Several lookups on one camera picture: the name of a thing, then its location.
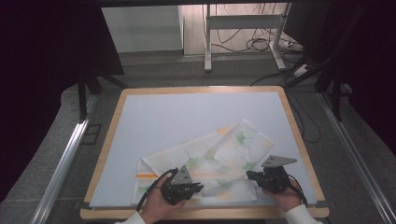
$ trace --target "person's arm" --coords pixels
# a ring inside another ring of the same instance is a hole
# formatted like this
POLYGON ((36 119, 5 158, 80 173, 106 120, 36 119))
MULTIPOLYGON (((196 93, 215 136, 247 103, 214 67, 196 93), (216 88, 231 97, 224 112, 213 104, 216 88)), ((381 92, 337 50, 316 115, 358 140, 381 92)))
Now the person's arm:
POLYGON ((186 201, 181 201, 175 205, 168 203, 161 194, 160 187, 165 182, 167 176, 164 176, 157 184, 157 186, 149 194, 146 205, 141 214, 135 212, 130 218, 124 222, 117 222, 116 224, 152 224, 156 221, 162 220, 168 213, 181 209, 186 201))
MULTIPOLYGON (((300 188, 295 180, 291 179, 290 182, 297 189, 300 188)), ((302 204, 300 197, 292 189, 286 189, 284 192, 278 194, 271 193, 264 189, 262 191, 275 199, 280 209, 285 212, 285 218, 289 224, 321 223, 311 217, 305 205, 302 204)))

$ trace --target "white sleeve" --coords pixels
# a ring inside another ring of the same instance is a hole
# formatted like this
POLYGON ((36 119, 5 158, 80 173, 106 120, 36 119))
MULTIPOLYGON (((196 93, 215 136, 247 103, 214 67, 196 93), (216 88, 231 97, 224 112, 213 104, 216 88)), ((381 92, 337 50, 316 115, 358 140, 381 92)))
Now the white sleeve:
POLYGON ((146 224, 145 221, 143 221, 142 217, 138 212, 134 212, 134 214, 129 217, 126 221, 124 222, 116 222, 116 224, 146 224))
POLYGON ((285 213, 285 218, 289 224, 320 224, 308 213, 304 204, 301 204, 285 213))

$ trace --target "white wall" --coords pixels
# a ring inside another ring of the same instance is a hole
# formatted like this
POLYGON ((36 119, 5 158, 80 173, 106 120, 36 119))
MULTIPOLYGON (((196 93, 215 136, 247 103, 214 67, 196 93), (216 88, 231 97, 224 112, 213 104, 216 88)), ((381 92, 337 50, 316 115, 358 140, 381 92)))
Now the white wall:
POLYGON ((183 49, 181 7, 104 7, 117 52, 183 49))

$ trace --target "table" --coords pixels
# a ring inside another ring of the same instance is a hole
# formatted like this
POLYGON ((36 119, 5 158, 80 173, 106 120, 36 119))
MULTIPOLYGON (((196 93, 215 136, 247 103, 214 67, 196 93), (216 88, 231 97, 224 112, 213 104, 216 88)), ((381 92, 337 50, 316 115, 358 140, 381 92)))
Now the table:
MULTIPOLYGON (((178 94, 178 93, 237 93, 237 92, 277 92, 281 103, 285 109, 288 122, 291 127, 292 135, 296 141, 299 152, 301 154, 305 169, 308 173, 309 180, 313 187, 318 204, 310 205, 308 211, 313 217, 326 217, 329 215, 329 207, 325 204, 325 198, 320 188, 314 168, 311 164, 309 156, 302 137, 300 136, 296 121, 292 115, 290 105, 288 103, 285 92, 280 87, 181 87, 181 88, 148 88, 148 89, 127 89, 120 96, 113 119, 111 120, 106 140, 102 147, 102 151, 97 162, 95 171, 92 176, 91 184, 88 188, 84 203, 88 204, 93 192, 98 184, 101 173, 104 170, 106 158, 109 154, 112 140, 120 120, 121 112, 125 100, 128 95, 134 94, 178 94)), ((98 218, 119 218, 124 219, 132 215, 134 210, 91 210, 82 208, 80 215, 84 219, 98 218)), ((170 214, 166 219, 260 219, 260 218, 277 218, 283 217, 283 212, 275 206, 251 206, 251 207, 227 207, 227 208, 184 208, 170 214)))

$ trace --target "hand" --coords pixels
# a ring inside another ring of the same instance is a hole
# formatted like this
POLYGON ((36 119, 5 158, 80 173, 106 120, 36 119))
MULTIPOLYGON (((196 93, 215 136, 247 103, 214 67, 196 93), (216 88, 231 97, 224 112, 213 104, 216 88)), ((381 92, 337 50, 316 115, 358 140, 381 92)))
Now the hand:
POLYGON ((140 214, 146 224, 151 224, 156 221, 162 220, 164 217, 166 217, 168 213, 177 209, 181 209, 186 203, 186 200, 184 200, 175 205, 172 205, 163 198, 163 195, 161 194, 161 190, 159 188, 163 185, 166 178, 168 177, 164 176, 158 182, 157 187, 154 188, 152 192, 148 195, 144 210, 140 214))
MULTIPOLYGON (((300 186, 297 184, 297 181, 291 179, 290 183, 297 189, 300 189, 300 186)), ((277 204, 279 205, 279 207, 284 212, 287 212, 290 209, 302 204, 301 199, 298 196, 298 194, 290 188, 287 188, 284 192, 278 193, 278 194, 274 194, 274 193, 272 193, 268 190, 265 190, 265 189, 262 189, 262 192, 273 197, 275 199, 275 201, 277 202, 277 204)))

